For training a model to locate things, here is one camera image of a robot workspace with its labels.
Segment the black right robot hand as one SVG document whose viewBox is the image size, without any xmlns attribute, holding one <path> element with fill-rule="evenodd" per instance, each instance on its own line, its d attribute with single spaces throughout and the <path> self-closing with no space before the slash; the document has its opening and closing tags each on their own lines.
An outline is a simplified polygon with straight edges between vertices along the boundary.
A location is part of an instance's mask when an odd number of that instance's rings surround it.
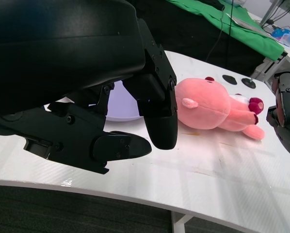
<svg viewBox="0 0 290 233">
<path fill-rule="evenodd" d="M 268 108 L 266 119 L 281 144 L 290 153 L 290 70 L 274 75 L 272 91 L 276 105 Z"/>
</svg>

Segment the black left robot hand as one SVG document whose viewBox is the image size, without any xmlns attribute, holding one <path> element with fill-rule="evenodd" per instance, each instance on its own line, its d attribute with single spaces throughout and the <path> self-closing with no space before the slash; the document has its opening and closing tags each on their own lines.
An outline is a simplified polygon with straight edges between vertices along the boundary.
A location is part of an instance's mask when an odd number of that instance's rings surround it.
<svg viewBox="0 0 290 233">
<path fill-rule="evenodd" d="M 121 81 L 149 139 L 105 132 Z M 109 161 L 177 143 L 176 75 L 125 0 L 0 0 L 0 135 L 60 164 L 105 174 Z"/>
</svg>

